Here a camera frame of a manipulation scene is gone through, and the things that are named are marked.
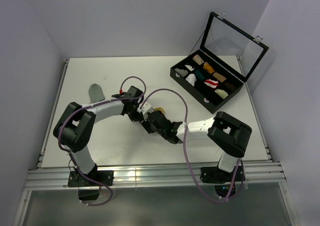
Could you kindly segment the mustard yellow sock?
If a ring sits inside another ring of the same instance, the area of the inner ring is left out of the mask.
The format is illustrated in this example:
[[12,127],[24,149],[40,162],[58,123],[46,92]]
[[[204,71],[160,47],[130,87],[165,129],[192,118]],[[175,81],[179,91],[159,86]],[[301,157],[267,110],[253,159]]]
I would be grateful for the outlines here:
[[166,114],[164,108],[162,108],[162,107],[156,107],[154,110],[155,111],[160,111],[163,115]]

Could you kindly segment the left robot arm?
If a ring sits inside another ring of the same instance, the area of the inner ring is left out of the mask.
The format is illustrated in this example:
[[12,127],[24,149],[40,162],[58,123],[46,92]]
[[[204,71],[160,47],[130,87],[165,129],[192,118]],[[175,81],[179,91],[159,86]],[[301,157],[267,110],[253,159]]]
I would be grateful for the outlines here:
[[88,143],[95,123],[118,115],[136,116],[144,93],[135,86],[110,99],[90,105],[71,102],[56,124],[53,135],[61,150],[70,155],[74,165],[81,171],[79,179],[85,185],[97,181],[97,165],[93,161]]

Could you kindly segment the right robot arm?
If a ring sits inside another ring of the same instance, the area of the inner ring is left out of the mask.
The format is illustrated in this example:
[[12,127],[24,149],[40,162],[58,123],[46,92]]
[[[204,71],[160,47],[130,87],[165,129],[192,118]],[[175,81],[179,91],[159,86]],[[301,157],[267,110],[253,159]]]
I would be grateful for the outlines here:
[[197,122],[171,122],[161,111],[140,112],[148,133],[157,133],[171,144],[187,141],[211,140],[222,151],[216,169],[217,177],[226,181],[234,174],[238,159],[243,158],[252,129],[226,112],[217,112],[215,117]]

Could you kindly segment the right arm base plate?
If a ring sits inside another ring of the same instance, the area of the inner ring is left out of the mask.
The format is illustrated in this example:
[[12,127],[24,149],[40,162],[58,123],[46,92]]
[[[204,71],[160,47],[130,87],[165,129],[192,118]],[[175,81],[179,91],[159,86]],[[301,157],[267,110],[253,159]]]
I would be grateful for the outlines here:
[[[239,166],[234,181],[241,182],[242,179],[245,179],[243,173],[243,167]],[[225,172],[219,169],[217,166],[210,166],[210,167],[201,167],[200,168],[201,175],[200,180],[203,183],[213,183],[213,184],[223,184],[223,183],[230,183],[233,178],[234,170],[232,172]]]

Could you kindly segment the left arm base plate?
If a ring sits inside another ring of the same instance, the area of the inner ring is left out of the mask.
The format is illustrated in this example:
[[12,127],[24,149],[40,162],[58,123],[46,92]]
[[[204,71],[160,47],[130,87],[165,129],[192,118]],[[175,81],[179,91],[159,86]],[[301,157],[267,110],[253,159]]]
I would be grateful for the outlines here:
[[68,187],[112,186],[113,179],[114,171],[112,170],[98,170],[90,179],[88,176],[84,177],[78,171],[71,171],[67,185]]

